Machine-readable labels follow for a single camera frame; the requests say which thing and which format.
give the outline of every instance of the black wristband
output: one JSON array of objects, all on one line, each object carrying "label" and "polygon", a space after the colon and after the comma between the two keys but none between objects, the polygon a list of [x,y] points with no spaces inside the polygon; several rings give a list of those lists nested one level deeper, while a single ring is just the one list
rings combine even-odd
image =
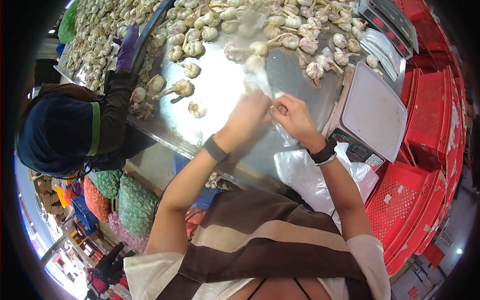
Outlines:
[{"label": "black wristband", "polygon": [[221,163],[226,161],[230,154],[225,153],[225,151],[220,148],[215,141],[213,140],[213,134],[208,138],[208,140],[204,144],[205,150],[213,157],[214,160]]}]

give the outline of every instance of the red plastic crate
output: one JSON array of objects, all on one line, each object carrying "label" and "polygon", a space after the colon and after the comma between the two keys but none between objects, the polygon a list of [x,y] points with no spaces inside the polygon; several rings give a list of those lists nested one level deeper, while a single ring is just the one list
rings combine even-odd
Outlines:
[{"label": "red plastic crate", "polygon": [[[375,236],[384,247],[385,264],[396,262],[400,252],[406,253],[403,247],[425,211],[439,174],[439,171],[429,173],[401,162],[389,165],[381,185],[366,205]],[[410,255],[420,242],[408,247]],[[398,271],[396,266],[387,270],[391,275]]]}]

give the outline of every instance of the green mesh bag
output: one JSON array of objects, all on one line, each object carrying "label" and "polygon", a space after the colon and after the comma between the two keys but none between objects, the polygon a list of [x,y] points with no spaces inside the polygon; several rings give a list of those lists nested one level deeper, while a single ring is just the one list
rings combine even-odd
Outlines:
[{"label": "green mesh bag", "polygon": [[59,28],[59,40],[66,44],[73,40],[77,31],[75,30],[75,16],[77,15],[78,0],[75,0],[63,14]]},{"label": "green mesh bag", "polygon": [[120,177],[122,170],[100,171],[88,174],[88,177],[102,195],[115,199],[119,195]]},{"label": "green mesh bag", "polygon": [[139,238],[146,237],[152,229],[158,200],[146,188],[125,174],[120,178],[119,218],[128,232]]}]

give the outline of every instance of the sleeve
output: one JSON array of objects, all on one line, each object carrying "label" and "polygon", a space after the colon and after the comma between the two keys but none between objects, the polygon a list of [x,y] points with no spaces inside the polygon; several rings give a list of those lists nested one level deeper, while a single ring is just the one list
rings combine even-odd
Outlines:
[{"label": "sleeve", "polygon": [[155,253],[144,256],[125,257],[123,260],[123,269],[127,275],[127,281],[132,299],[144,299],[144,294],[151,287],[155,290],[151,291],[154,294],[161,290],[170,282],[171,278],[165,278],[164,281],[159,281],[167,271],[173,276],[178,272],[178,269],[171,270],[172,267],[183,258],[183,254],[174,252]]},{"label": "sleeve", "polygon": [[373,298],[390,300],[390,280],[385,267],[382,243],[374,236],[362,234],[347,240],[347,245],[367,278]]},{"label": "sleeve", "polygon": [[115,151],[123,143],[130,95],[130,73],[113,73],[108,84],[107,105],[100,121],[97,154]]}]

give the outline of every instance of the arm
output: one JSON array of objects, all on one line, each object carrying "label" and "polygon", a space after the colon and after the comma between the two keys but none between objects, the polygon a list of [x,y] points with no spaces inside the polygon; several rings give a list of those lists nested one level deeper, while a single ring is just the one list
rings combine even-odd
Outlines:
[{"label": "arm", "polygon": [[[264,121],[270,121],[272,101],[261,91],[239,100],[225,126],[213,140],[226,153],[245,142]],[[168,185],[158,206],[145,254],[187,251],[185,214],[192,206],[217,161],[202,149]]]},{"label": "arm", "polygon": [[[273,118],[311,153],[325,147],[325,138],[317,131],[305,103],[285,94],[274,102]],[[332,202],[342,222],[342,236],[349,240],[360,234],[373,235],[360,192],[338,159],[320,167]]]}]

